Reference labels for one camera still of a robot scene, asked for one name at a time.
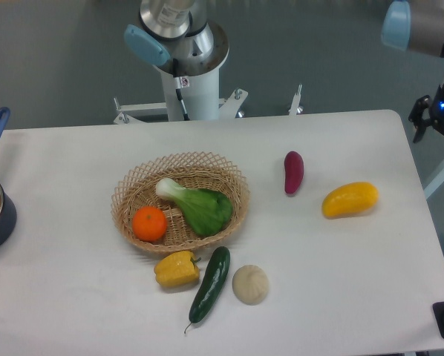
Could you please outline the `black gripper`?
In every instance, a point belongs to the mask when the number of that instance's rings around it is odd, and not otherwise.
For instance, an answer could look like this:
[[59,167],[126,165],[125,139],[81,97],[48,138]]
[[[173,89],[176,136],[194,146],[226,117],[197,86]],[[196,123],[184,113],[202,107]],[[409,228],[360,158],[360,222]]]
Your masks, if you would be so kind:
[[[408,116],[415,128],[413,143],[418,143],[425,134],[426,128],[431,124],[434,130],[444,136],[444,83],[437,88],[437,92],[431,103],[429,95],[422,96],[415,101]],[[424,119],[423,114],[428,109],[430,119]]]

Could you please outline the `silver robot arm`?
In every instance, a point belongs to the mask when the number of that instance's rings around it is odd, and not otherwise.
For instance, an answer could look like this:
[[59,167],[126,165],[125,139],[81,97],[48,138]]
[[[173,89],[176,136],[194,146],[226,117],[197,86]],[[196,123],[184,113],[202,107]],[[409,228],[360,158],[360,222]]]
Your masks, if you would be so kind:
[[[444,9],[423,2],[393,1],[385,15],[382,43],[399,50],[410,50],[444,59]],[[444,136],[444,80],[433,97],[423,96],[408,117],[419,142],[431,127]]]

